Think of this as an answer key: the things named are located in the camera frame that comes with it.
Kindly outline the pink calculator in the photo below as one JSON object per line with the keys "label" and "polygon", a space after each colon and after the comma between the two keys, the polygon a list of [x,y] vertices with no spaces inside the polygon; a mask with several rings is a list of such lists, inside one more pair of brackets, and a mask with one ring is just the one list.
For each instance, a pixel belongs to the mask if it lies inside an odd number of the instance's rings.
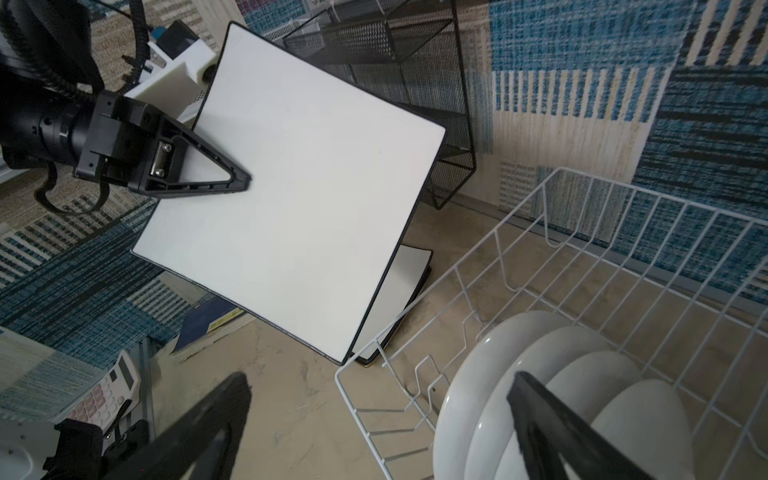
{"label": "pink calculator", "polygon": [[61,418],[95,425],[107,433],[138,404],[140,386],[141,377],[136,365],[128,352],[121,350],[114,365],[74,401]]}

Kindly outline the white round plate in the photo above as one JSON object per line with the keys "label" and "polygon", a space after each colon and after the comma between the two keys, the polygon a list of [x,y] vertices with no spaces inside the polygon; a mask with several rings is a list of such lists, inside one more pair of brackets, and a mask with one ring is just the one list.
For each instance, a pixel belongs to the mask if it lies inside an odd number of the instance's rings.
{"label": "white round plate", "polygon": [[596,333],[567,326],[535,340],[515,358],[492,391],[475,428],[465,464],[466,479],[492,479],[519,426],[534,418],[536,400],[547,399],[544,386],[580,357],[607,351]]}
{"label": "white round plate", "polygon": [[634,383],[587,423],[652,478],[694,477],[687,418],[677,394],[666,383]]}
{"label": "white round plate", "polygon": [[619,393],[639,381],[639,371],[624,356],[609,350],[570,349],[545,351],[530,347],[501,378],[488,405],[493,418],[506,428],[508,444],[500,457],[497,479],[526,479],[524,460],[514,432],[511,407],[506,397],[514,375],[532,374],[583,420],[590,422]]}
{"label": "white round plate", "polygon": [[495,326],[471,350],[441,406],[433,443],[435,478],[463,477],[474,430],[501,377],[536,340],[567,325],[558,314],[520,313]]}

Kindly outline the black mesh shelf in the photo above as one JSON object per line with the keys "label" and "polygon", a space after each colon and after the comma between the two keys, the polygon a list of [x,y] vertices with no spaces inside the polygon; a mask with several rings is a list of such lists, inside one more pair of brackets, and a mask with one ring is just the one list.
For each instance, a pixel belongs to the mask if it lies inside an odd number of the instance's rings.
{"label": "black mesh shelf", "polygon": [[279,45],[445,129],[422,202],[444,207],[477,168],[460,44],[450,0],[341,1],[298,20]]}

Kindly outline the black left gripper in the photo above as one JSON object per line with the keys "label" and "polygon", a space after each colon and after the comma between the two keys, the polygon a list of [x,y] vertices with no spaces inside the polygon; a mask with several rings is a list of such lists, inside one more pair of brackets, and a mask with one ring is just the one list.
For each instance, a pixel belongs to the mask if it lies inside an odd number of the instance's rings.
{"label": "black left gripper", "polygon": [[239,193],[250,174],[157,107],[114,92],[94,104],[73,175],[154,198]]}

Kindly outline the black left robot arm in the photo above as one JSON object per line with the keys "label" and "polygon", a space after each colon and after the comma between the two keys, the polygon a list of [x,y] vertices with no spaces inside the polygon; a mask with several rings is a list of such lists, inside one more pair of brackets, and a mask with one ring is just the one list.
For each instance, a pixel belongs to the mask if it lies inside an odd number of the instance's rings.
{"label": "black left robot arm", "polygon": [[111,186],[164,199],[239,193],[251,177],[155,101],[139,94],[158,83],[146,71],[151,45],[171,44],[180,58],[197,36],[180,22],[150,38],[144,5],[132,1],[132,70],[120,89],[106,88],[91,51],[89,9],[78,1],[1,4],[1,153],[13,170],[46,169],[35,200],[62,215],[47,195],[58,168],[93,182],[106,203]]}

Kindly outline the blue book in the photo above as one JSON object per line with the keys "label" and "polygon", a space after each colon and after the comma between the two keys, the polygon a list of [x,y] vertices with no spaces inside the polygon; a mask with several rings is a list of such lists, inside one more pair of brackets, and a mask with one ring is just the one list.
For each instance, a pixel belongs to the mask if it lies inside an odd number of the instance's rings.
{"label": "blue book", "polygon": [[180,353],[216,329],[244,314],[243,309],[231,302],[220,297],[212,297],[186,314],[172,353]]}

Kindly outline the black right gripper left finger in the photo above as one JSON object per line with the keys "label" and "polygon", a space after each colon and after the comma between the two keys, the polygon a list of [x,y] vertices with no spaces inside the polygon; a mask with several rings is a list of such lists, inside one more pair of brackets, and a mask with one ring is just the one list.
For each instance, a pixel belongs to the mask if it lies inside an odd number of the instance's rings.
{"label": "black right gripper left finger", "polygon": [[236,371],[169,429],[109,472],[108,479],[229,479],[251,402]]}

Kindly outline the white square plate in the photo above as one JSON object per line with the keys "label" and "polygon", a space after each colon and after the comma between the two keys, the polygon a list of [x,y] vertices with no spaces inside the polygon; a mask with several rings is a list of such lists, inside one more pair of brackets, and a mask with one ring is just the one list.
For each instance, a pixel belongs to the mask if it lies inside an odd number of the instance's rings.
{"label": "white square plate", "polygon": [[231,23],[195,132],[249,187],[160,201],[133,253],[343,362],[445,128]]}
{"label": "white square plate", "polygon": [[376,361],[380,352],[374,340],[386,347],[404,317],[395,320],[420,293],[431,273],[430,261],[434,252],[401,244],[390,266],[383,285],[363,324],[353,347],[356,362],[368,366]]}

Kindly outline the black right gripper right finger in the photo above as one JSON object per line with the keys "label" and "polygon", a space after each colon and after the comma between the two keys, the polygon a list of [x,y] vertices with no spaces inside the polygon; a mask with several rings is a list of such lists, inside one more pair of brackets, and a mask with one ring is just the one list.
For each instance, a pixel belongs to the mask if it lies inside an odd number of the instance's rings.
{"label": "black right gripper right finger", "polygon": [[650,475],[613,447],[544,386],[534,418],[517,428],[530,479],[648,479]]}

